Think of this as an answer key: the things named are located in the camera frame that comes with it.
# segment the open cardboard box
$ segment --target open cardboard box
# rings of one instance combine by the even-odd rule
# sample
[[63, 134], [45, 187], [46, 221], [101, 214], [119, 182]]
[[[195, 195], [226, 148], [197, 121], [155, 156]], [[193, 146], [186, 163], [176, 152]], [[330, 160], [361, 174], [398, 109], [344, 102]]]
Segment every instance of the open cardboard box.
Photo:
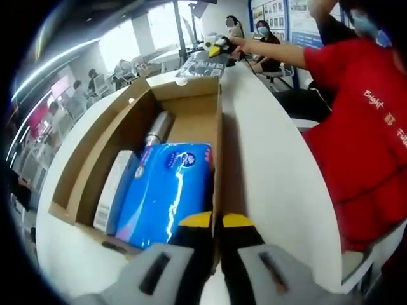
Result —
[[135, 81], [113, 103], [126, 104], [115, 117], [105, 115], [89, 129], [66, 167], [53, 195], [49, 212], [75, 225], [103, 245], [126, 254], [139, 249], [106, 236], [93, 228], [99, 197], [113, 161], [120, 150], [144, 150], [144, 138], [162, 110], [175, 116], [168, 143], [205, 142], [212, 146], [215, 177], [212, 232], [219, 211], [221, 191], [222, 109], [219, 80], [204, 77], [188, 80], [184, 86], [175, 82], [150, 88], [144, 78]]

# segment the window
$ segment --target window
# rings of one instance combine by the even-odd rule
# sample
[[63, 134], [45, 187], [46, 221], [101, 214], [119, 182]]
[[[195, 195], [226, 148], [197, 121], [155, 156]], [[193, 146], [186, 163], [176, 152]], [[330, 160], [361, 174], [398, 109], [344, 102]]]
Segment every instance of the window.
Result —
[[107, 71], [113, 71], [119, 60], [131, 62], [140, 55], [133, 24], [129, 19], [102, 36], [99, 41], [100, 52]]
[[[181, 28], [183, 30], [183, 37], [186, 46], [192, 44], [190, 34], [187, 31], [184, 19], [188, 22], [193, 33], [191, 9], [188, 6], [190, 3], [197, 3], [196, 1], [178, 1], [179, 15], [181, 17]], [[148, 11], [148, 20], [150, 25], [151, 36], [153, 38], [154, 47], [157, 49], [170, 46], [172, 44], [179, 44], [176, 14], [174, 12], [174, 5], [172, 2], [159, 5]], [[195, 25], [197, 27], [197, 37], [201, 39], [202, 26], [201, 21], [195, 18]]]

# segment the blue tissue package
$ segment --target blue tissue package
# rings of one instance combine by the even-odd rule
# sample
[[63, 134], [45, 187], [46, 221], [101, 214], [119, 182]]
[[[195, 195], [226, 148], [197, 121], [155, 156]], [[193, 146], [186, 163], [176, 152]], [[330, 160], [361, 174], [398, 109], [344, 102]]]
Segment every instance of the blue tissue package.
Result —
[[116, 237], [146, 249], [168, 243], [178, 223], [205, 210], [209, 144], [148, 146], [128, 189]]

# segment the woman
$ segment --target woman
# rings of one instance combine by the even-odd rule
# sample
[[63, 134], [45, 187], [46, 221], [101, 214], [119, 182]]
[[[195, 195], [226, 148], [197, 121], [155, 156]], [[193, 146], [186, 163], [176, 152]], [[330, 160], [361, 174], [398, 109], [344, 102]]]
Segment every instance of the woman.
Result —
[[242, 24], [235, 16], [226, 17], [226, 26], [229, 28], [229, 37], [244, 38]]
[[407, 45], [403, 10], [389, 1], [354, 1], [356, 31], [375, 40], [315, 50], [232, 39], [235, 56], [287, 62], [337, 93], [328, 119], [303, 136], [328, 187], [344, 250], [364, 250], [407, 218]]
[[[280, 44], [280, 41], [277, 37], [270, 32], [270, 26], [264, 20], [260, 20], [256, 24], [257, 32], [262, 35], [262, 43], [275, 43]], [[253, 60], [249, 63], [255, 73], [262, 72], [276, 72], [280, 70], [280, 62], [272, 58], [258, 56], [256, 60]]]

